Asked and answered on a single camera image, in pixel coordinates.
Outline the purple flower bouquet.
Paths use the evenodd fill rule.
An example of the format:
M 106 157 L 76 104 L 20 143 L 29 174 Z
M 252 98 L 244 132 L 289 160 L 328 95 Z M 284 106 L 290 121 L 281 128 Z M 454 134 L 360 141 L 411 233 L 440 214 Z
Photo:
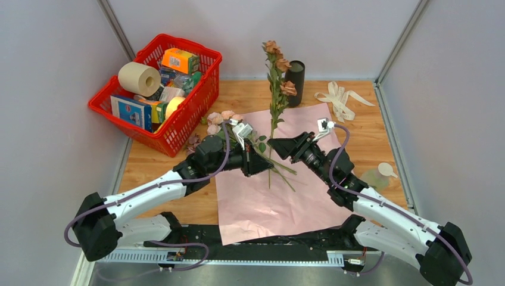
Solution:
M 211 113 L 204 119 L 207 123 L 207 136 L 200 138 L 199 135 L 192 135 L 188 139 L 186 159 L 190 163 L 196 164 L 194 170 L 200 173 L 201 176 L 214 173 L 218 169 L 225 171 L 229 151 L 238 143 L 233 135 L 232 126 L 229 124 L 230 119 L 242 120 L 244 123 L 247 123 L 241 115 L 232 111 Z M 279 160 L 273 159 L 271 155 L 268 155 L 268 152 L 270 152 L 270 148 L 267 146 L 268 137 L 259 134 L 253 128 L 252 133 L 246 139 L 252 142 L 256 152 L 273 163 L 274 167 L 266 171 L 279 176 L 292 191 L 295 191 L 295 188 L 283 172 L 286 171 L 291 175 L 296 175 L 297 172 Z

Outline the pink and purple wrapping paper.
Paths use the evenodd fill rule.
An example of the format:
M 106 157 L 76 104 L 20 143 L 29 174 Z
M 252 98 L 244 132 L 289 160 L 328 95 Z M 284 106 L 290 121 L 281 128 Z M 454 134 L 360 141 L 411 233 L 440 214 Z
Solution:
M 270 134 L 269 110 L 242 115 L 259 135 Z M 317 120 L 331 119 L 325 103 L 309 107 L 288 108 L 275 130 L 275 138 L 293 138 L 302 132 L 317 134 Z M 296 235 L 303 232 L 339 226 L 352 214 L 337 206 L 327 194 L 328 186 L 302 162 L 291 164 L 280 160 L 273 151 L 272 159 L 296 171 L 296 175 L 280 168 L 288 184 L 276 173 L 268 171 L 246 177 L 238 170 L 216 175 L 218 217 L 222 244 L 229 245 L 275 235 Z

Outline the cream ribbon with gold print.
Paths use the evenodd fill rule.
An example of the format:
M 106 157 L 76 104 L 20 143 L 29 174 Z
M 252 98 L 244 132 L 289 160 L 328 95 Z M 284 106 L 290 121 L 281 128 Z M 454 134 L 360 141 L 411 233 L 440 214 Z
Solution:
M 353 121 L 356 116 L 355 112 L 347 107 L 347 101 L 349 98 L 353 98 L 360 104 L 364 104 L 369 107 L 375 106 L 355 91 L 346 90 L 344 87 L 339 86 L 335 81 L 328 83 L 327 93 L 316 92 L 314 97 L 320 102 L 331 103 L 333 114 L 341 123 L 345 123 L 346 120 Z

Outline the brown rose stem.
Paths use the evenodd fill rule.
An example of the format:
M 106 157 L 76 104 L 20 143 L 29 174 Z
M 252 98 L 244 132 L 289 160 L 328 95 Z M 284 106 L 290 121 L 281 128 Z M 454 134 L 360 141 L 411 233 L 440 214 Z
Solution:
M 266 55 L 266 66 L 269 69 L 267 80 L 271 93 L 269 111 L 270 139 L 273 139 L 278 125 L 284 122 L 281 118 L 283 112 L 288 108 L 290 97 L 297 95 L 295 84 L 284 79 L 285 73 L 291 68 L 290 62 L 284 57 L 280 46 L 276 41 L 269 40 L 262 43 L 262 49 Z

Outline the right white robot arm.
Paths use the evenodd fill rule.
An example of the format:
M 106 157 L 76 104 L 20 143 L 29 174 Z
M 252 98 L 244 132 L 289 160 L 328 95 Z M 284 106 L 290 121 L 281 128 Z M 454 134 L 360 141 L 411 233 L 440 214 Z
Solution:
M 353 174 L 344 147 L 324 152 L 313 132 L 294 138 L 269 139 L 278 156 L 303 163 L 328 187 L 331 200 L 353 212 L 340 232 L 347 249 L 359 245 L 389 253 L 416 268 L 431 285 L 472 285 L 472 260 L 463 231 L 452 222 L 427 220 L 394 204 Z

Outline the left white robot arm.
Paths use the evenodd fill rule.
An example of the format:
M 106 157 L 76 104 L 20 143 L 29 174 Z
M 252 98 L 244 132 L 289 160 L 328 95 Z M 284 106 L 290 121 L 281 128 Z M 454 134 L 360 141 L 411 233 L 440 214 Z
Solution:
M 88 261 L 97 261 L 127 237 L 122 227 L 138 215 L 166 201 L 189 196 L 221 171 L 239 169 L 250 177 L 272 167 L 248 139 L 231 147 L 218 136 L 206 136 L 192 154 L 158 179 L 119 195 L 101 197 L 95 192 L 86 196 L 66 227 L 77 241 L 65 240 L 80 248 Z

